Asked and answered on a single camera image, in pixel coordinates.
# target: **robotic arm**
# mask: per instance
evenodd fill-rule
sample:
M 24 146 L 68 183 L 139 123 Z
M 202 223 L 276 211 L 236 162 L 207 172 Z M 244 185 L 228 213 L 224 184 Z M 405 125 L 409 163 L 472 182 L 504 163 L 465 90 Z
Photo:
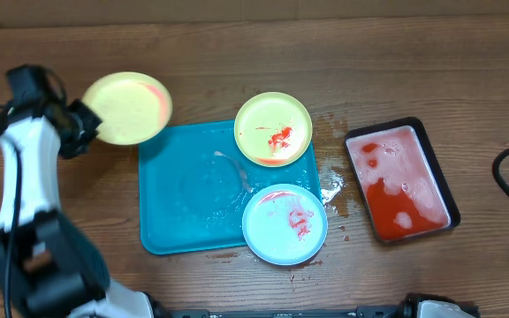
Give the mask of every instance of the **robotic arm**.
M 410 295 L 399 306 L 348 311 L 163 310 L 146 293 L 112 280 L 99 251 L 61 213 L 57 156 L 69 159 L 86 152 L 101 120 L 79 100 L 67 107 L 63 86 L 54 75 L 61 87 L 57 95 L 49 74 L 54 73 L 33 65 L 8 71 L 13 99 L 0 113 L 4 153 L 0 288 L 8 317 L 10 302 L 27 318 L 479 317 L 476 307 L 426 295 Z

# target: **blue tray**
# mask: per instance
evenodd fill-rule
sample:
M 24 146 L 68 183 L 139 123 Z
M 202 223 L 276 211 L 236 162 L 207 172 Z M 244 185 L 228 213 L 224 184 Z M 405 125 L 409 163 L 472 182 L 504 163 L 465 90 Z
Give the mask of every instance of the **blue tray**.
M 166 128 L 139 146 L 141 241 L 153 254 L 244 246 L 248 201 L 275 184 L 302 186 L 321 200 L 313 144 L 295 163 L 266 168 L 243 156 L 233 120 Z M 236 164 L 247 173 L 245 190 Z

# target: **wood grain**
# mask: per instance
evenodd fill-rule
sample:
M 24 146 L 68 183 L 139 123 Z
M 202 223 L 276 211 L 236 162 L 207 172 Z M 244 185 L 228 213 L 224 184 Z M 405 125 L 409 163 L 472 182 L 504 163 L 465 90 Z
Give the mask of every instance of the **wood grain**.
M 110 72 L 145 72 L 171 92 L 172 125 L 233 118 L 265 91 L 308 107 L 321 186 L 343 189 L 326 205 L 326 246 L 304 267 L 271 267 L 246 247 L 148 254 L 136 148 L 95 142 L 59 162 L 65 213 L 116 279 L 168 308 L 349 308 L 429 292 L 509 317 L 509 200 L 490 175 L 509 146 L 509 16 L 0 30 L 0 102 L 10 97 L 4 72 L 24 63 L 56 69 L 70 96 Z M 426 126 L 462 224 L 385 247 L 373 239 L 343 136 L 405 116 Z M 509 159 L 504 173 L 509 180 Z M 0 200 L 2 176 L 0 156 Z

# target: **wall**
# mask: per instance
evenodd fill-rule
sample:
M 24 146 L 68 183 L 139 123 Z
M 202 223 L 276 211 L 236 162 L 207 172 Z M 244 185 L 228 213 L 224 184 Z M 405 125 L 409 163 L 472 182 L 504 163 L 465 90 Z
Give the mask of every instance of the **wall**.
M 0 27 L 509 14 L 509 0 L 0 0 Z

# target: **white plate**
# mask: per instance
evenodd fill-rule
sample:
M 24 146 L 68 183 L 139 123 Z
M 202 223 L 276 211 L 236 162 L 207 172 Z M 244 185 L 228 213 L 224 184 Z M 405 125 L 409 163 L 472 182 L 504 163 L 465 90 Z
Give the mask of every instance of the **white plate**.
M 263 260 L 295 265 L 309 260 L 322 247 L 327 216 L 310 191 L 297 185 L 271 185 L 245 207 L 243 234 Z

